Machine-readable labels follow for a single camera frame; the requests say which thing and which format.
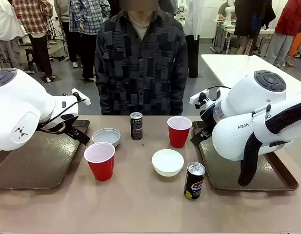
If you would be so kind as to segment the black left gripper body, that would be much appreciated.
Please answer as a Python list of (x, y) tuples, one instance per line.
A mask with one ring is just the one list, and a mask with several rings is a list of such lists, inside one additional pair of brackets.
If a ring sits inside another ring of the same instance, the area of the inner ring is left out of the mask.
[(79, 135), (79, 130), (73, 125), (76, 120), (76, 118), (71, 118), (62, 122), (62, 127), (59, 132), (61, 134), (66, 134), (69, 137), (77, 137)]

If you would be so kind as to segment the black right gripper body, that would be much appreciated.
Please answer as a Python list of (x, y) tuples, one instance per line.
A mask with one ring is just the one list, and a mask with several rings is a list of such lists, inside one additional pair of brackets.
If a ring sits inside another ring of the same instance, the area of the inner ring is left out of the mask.
[(202, 135), (205, 137), (210, 137), (212, 135), (212, 131), (216, 125), (216, 122), (213, 118), (213, 109), (214, 107), (209, 107), (200, 112), (201, 119), (205, 124), (205, 126), (202, 128)]

